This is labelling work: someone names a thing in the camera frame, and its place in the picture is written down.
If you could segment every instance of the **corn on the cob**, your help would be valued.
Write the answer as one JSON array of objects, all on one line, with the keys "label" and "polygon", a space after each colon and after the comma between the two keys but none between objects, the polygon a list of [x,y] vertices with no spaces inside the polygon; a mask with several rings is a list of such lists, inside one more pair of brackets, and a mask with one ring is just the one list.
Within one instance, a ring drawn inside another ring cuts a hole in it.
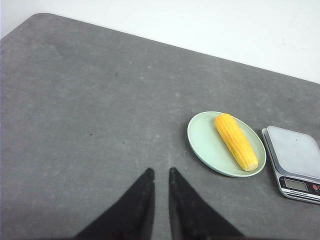
[{"label": "corn on the cob", "polygon": [[222,113],[214,119],[214,125],[240,167],[244,171],[255,170],[258,167],[257,156],[236,120]]}]

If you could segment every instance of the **gray table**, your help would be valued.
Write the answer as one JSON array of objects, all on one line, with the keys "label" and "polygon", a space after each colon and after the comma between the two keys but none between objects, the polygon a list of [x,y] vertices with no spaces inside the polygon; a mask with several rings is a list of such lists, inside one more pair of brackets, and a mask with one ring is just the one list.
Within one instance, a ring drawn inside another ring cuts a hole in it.
[{"label": "gray table", "polygon": [[187,139],[195,114],[221,111],[319,144],[319,84],[52,14],[2,39],[1,73],[1,239],[72,236],[147,167],[153,239],[170,239],[173,166],[247,236],[319,236],[320,207],[284,198],[268,161],[226,177]]}]

